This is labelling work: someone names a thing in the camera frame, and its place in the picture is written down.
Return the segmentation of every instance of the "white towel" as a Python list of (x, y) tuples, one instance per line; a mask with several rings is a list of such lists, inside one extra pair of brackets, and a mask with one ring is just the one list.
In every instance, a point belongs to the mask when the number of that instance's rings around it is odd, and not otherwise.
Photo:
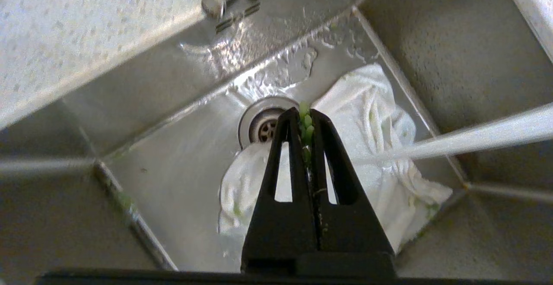
[[(434, 216), (452, 190), (421, 177), (411, 160), (389, 161), (384, 165), (366, 165), (359, 160), (410, 145), (415, 137), (415, 123), (395, 104), (389, 80), (377, 64), (344, 75), (312, 107), (332, 120), (391, 246), (399, 252)], [(220, 234), (245, 238), (269, 150), (270, 143), (248, 146), (225, 173), (220, 192)], [(275, 195), (280, 202), (292, 200), (289, 172), (285, 143)], [(335, 203), (333, 191), (328, 195)]]

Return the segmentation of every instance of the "sink basin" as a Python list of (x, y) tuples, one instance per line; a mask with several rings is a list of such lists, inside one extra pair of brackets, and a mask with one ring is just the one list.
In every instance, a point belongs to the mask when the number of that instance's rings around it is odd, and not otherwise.
[[(417, 3), (423, 13), (413, 13)], [(257, 12), (226, 29), (199, 20), (3, 130), (0, 241), (9, 247), (0, 246), (0, 279), (29, 281), (57, 266), (238, 272), (240, 242), (217, 232), (225, 171), (243, 147), (264, 139), (260, 129), (275, 111), (316, 100), (365, 64), (379, 64), (389, 77), (397, 104), (415, 121), (416, 141), (550, 101), (553, 86), (541, 77), (553, 67), (512, 0), (478, 3), (261, 0)], [(506, 13), (486, 17), (497, 8)], [(471, 27), (487, 19), (481, 29), (452, 33), (450, 12)], [(511, 26), (499, 28), (503, 36), (490, 36), (506, 18)], [(414, 44), (423, 39), (427, 44)], [(521, 51), (504, 52), (509, 46)], [(479, 57), (493, 61), (484, 66)], [(469, 76), (473, 63), (499, 73), (494, 81)], [(528, 85), (520, 100), (500, 108), (500, 94), (520, 86), (506, 66), (528, 75)], [(470, 99), (484, 87), (480, 96), (489, 101)], [(543, 158), (506, 160), (520, 150), (539, 150)], [(423, 177), (454, 188), (454, 195), (398, 256), (399, 275), (553, 276), (547, 238), (553, 200), (544, 192), (550, 184), (534, 178), (551, 167), (551, 147), (506, 152), (415, 162)], [(539, 173), (521, 180), (509, 165)], [(53, 221), (59, 227), (41, 228), (39, 218), (59, 220)], [(27, 244), (47, 244), (51, 253), (26, 261), (33, 253), (16, 250)], [(79, 251), (64, 252), (68, 245)], [(89, 249), (91, 260), (83, 255)]]

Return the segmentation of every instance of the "drain strainer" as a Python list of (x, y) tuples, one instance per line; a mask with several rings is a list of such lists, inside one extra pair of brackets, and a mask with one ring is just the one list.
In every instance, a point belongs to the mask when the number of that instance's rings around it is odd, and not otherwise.
[(254, 142), (273, 140), (277, 119), (298, 103), (283, 97), (264, 98), (250, 106), (238, 126), (238, 141), (242, 149)]

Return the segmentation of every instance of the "gray countertop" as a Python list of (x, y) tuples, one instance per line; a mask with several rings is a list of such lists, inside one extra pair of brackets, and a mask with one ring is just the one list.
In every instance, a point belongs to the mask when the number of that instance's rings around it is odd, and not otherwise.
[[(553, 0), (515, 0), (552, 55)], [(0, 0), (0, 129), (203, 17), (200, 0)]]

